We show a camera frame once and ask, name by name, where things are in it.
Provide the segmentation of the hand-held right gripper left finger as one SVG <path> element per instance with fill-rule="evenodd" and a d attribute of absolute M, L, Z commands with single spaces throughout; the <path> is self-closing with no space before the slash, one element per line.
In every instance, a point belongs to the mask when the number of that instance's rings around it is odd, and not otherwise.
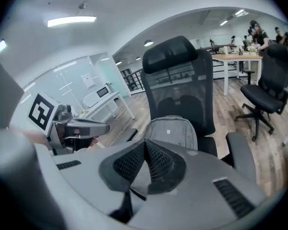
<path fill-rule="evenodd" d="M 59 230 L 148 230 L 148 219 L 140 217 L 141 200 L 123 204 L 125 194 L 113 191 L 99 174 L 100 163 L 110 155 L 127 153 L 143 142 L 127 142 L 114 147 L 68 155 L 51 156 L 47 147 L 36 144 L 41 180 L 50 194 L 46 210 L 59 223 Z"/>

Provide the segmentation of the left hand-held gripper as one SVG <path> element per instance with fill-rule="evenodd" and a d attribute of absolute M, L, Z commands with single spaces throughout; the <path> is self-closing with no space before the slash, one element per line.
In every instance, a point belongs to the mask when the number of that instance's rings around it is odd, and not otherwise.
<path fill-rule="evenodd" d="M 52 155 L 87 151 L 91 138 L 105 135 L 110 125 L 86 118 L 75 118 L 71 106 L 51 96 L 38 93 L 27 115 L 37 131 L 49 142 L 46 146 Z"/>

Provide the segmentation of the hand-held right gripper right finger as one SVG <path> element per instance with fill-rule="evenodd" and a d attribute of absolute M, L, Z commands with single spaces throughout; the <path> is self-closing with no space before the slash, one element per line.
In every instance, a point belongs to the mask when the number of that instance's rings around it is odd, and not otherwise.
<path fill-rule="evenodd" d="M 148 195 L 131 219 L 140 230 L 210 230 L 238 220 L 219 185 L 232 185 L 256 208 L 265 193 L 225 162 L 208 153 L 156 141 L 180 155 L 186 163 L 184 179 L 170 192 Z"/>

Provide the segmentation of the grey fabric backpack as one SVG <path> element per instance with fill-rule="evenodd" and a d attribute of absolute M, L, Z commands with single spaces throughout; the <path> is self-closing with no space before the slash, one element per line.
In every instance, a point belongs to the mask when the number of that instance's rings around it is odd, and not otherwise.
<path fill-rule="evenodd" d="M 191 122 L 176 115 L 159 117 L 150 121 L 145 128 L 142 138 L 198 150 L 197 135 Z M 146 200 L 148 186 L 151 182 L 149 167 L 147 162 L 144 161 L 139 173 L 131 184 L 131 191 L 142 200 Z"/>

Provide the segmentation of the black mesh office chair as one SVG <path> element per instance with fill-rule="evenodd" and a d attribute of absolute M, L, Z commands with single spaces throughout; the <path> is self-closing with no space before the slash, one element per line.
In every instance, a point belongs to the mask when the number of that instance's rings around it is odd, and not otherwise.
<path fill-rule="evenodd" d="M 197 151 L 216 156 L 211 54 L 176 36 L 147 50 L 142 67 L 150 121 L 168 115 L 189 120 L 197 135 Z"/>

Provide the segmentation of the person's left forearm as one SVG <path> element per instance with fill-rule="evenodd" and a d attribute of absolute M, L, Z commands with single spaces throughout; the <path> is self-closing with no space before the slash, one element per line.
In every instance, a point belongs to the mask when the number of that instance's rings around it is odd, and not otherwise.
<path fill-rule="evenodd" d="M 32 143 L 42 144 L 42 145 L 45 145 L 45 146 L 49 145 L 47 137 L 42 132 L 35 131 L 35 130 L 26 130 L 26 129 L 19 128 L 19 127 L 16 127 L 16 126 L 9 126 L 9 129 L 23 133 L 24 135 L 27 136 L 27 138 Z"/>

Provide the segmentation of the person's left hand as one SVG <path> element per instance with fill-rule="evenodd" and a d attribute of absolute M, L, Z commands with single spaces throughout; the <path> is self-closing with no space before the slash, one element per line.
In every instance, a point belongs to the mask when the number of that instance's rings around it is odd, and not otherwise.
<path fill-rule="evenodd" d="M 96 149 L 104 149 L 105 146 L 98 141 L 98 137 L 92 138 L 89 147 L 87 150 L 96 150 Z"/>

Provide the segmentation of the white desk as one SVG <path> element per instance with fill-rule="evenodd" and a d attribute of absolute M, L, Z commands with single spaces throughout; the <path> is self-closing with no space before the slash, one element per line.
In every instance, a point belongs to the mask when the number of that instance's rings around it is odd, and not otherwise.
<path fill-rule="evenodd" d="M 123 106 L 130 114 L 132 120 L 134 120 L 135 116 L 133 115 L 131 109 L 129 108 L 129 106 L 127 105 L 126 101 L 124 100 L 119 91 L 110 93 L 106 97 L 103 97 L 92 107 L 89 107 L 82 114 L 79 114 L 78 117 L 100 122 L 107 121 L 110 117 L 115 118 L 116 117 L 115 112 L 117 108 L 112 110 L 109 106 L 111 102 L 114 102 L 115 99 L 119 99 L 122 102 Z"/>

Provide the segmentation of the white microwave oven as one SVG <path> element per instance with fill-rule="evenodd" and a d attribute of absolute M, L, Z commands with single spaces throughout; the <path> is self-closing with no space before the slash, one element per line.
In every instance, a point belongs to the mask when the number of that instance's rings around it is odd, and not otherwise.
<path fill-rule="evenodd" d="M 111 90 L 109 89 L 109 87 L 107 85 L 105 85 L 103 88 L 98 90 L 96 93 L 97 93 L 99 98 L 104 98 L 104 97 L 108 96 L 109 94 L 111 94 Z"/>

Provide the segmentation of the white paper poster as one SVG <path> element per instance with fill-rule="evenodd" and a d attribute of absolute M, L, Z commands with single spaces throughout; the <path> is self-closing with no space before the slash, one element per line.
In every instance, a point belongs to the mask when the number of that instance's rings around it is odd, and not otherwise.
<path fill-rule="evenodd" d="M 85 86 L 89 89 L 95 86 L 94 78 L 91 76 L 90 73 L 81 76 Z"/>

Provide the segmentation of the black metal railing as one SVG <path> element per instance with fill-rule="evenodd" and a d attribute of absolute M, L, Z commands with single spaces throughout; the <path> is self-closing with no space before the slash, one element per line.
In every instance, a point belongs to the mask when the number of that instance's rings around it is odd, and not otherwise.
<path fill-rule="evenodd" d="M 119 67 L 120 73 L 123 76 L 130 92 L 138 93 L 144 91 L 144 86 L 141 80 L 140 72 L 142 70 L 142 61 L 138 60 L 135 63 L 127 66 Z M 228 62 L 228 78 L 235 78 L 237 74 L 237 62 Z M 224 63 L 220 60 L 213 60 L 213 79 L 224 79 Z"/>

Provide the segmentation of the wooden top desk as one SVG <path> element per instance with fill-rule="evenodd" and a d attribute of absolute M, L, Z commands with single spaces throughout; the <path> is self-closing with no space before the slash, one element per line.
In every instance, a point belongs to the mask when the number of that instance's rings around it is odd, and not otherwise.
<path fill-rule="evenodd" d="M 261 78 L 261 74 L 262 74 L 262 56 L 259 55 L 248 55 L 248 54 L 243 54 L 243 55 L 239 55 L 239 54 L 214 54 L 212 55 L 212 59 L 213 60 L 218 60 L 221 61 L 223 63 L 224 66 L 224 96 L 227 96 L 228 94 L 228 62 L 231 61 L 236 61 L 237 62 L 237 69 L 236 69 L 236 78 L 239 78 L 239 62 L 240 61 L 247 61 L 249 63 L 249 69 L 251 67 L 250 62 L 251 61 L 256 61 L 258 62 L 258 66 L 257 66 L 257 81 L 256 84 L 258 85 L 259 80 Z"/>

